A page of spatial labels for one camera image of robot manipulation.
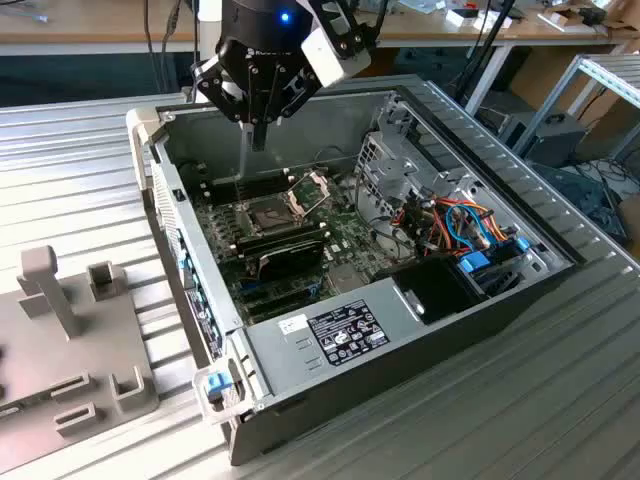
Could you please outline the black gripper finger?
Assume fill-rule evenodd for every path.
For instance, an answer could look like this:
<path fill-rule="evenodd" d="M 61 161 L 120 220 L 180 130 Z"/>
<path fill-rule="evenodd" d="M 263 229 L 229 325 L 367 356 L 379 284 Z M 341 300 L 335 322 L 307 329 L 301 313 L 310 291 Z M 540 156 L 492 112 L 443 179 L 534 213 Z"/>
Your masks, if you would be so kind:
<path fill-rule="evenodd" d="M 264 113 L 259 121 L 259 150 L 266 146 L 268 126 L 280 117 L 289 118 L 296 113 L 321 84 L 314 73 L 298 73 L 288 82 L 277 75 L 266 97 Z"/>
<path fill-rule="evenodd" d="M 250 109 L 249 94 L 228 75 L 217 56 L 192 65 L 194 89 L 231 122 L 239 123 L 246 149 L 262 150 L 262 121 Z"/>

